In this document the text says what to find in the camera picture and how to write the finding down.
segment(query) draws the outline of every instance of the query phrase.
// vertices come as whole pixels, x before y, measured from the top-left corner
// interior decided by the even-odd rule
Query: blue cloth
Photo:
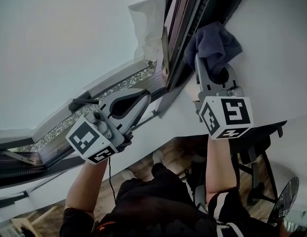
[[[209,67],[208,73],[216,76],[224,66],[242,52],[237,39],[219,22],[213,22],[197,30],[188,43],[184,60],[195,69],[195,55],[205,58]]]

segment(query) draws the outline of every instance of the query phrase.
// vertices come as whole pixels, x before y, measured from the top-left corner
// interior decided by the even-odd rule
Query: sneaker
[[[134,174],[128,169],[124,169],[120,173],[123,176],[123,178],[125,179],[125,181],[130,180],[132,178],[135,178]]]
[[[152,154],[153,164],[162,163],[163,164],[163,153],[161,150],[156,150]]]

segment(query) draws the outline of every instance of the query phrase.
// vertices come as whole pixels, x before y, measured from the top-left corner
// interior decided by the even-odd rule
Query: black wire
[[[115,191],[114,191],[114,188],[113,188],[113,185],[112,185],[112,176],[111,176],[111,171],[112,171],[112,167],[110,165],[110,158],[108,160],[108,165],[109,165],[109,184],[110,184],[110,187],[112,188],[112,191],[113,191],[113,195],[114,195],[114,200],[115,200],[115,205],[116,205],[116,196],[115,196]]]

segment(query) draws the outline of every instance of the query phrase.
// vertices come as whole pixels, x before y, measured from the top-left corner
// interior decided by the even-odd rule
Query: wooden floor
[[[206,146],[207,138],[205,138],[205,136],[192,136],[174,138],[173,140],[163,145],[160,150],[164,153],[165,166],[175,174],[183,177],[184,170],[190,168],[191,156],[199,150],[204,150]],[[265,164],[261,158],[258,158],[258,163],[260,171],[260,182],[264,182],[265,184],[264,194],[272,198],[273,195],[271,183],[268,178]],[[136,178],[142,179],[144,181],[149,181],[152,179],[152,166],[152,154],[149,154],[142,160],[130,166],[128,169],[134,173]],[[116,194],[118,193],[119,187],[123,181],[124,179],[122,178],[121,174],[117,174],[112,177],[112,184]],[[255,206],[247,206],[247,196],[251,189],[251,183],[251,176],[240,171],[240,196],[243,205],[249,211],[252,217],[266,222],[273,208],[273,204],[268,201],[260,200],[260,202]],[[64,201],[61,201],[58,204],[59,208],[53,211],[44,221],[35,227],[37,232],[39,232],[43,237],[59,236],[59,229],[62,225]],[[94,211],[95,220],[101,220],[107,213],[110,213],[114,208],[114,205],[115,203],[113,193],[110,188],[109,181],[106,180],[102,183],[102,187],[99,192],[97,205]],[[33,217],[38,217],[51,207],[52,206],[41,209]]]

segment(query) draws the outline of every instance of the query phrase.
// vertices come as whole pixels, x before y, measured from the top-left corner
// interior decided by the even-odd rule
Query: chair wheel
[[[264,183],[259,183],[259,185],[256,188],[252,188],[247,198],[247,205],[248,206],[256,205],[259,202],[260,195],[263,194],[264,189],[265,189]]]

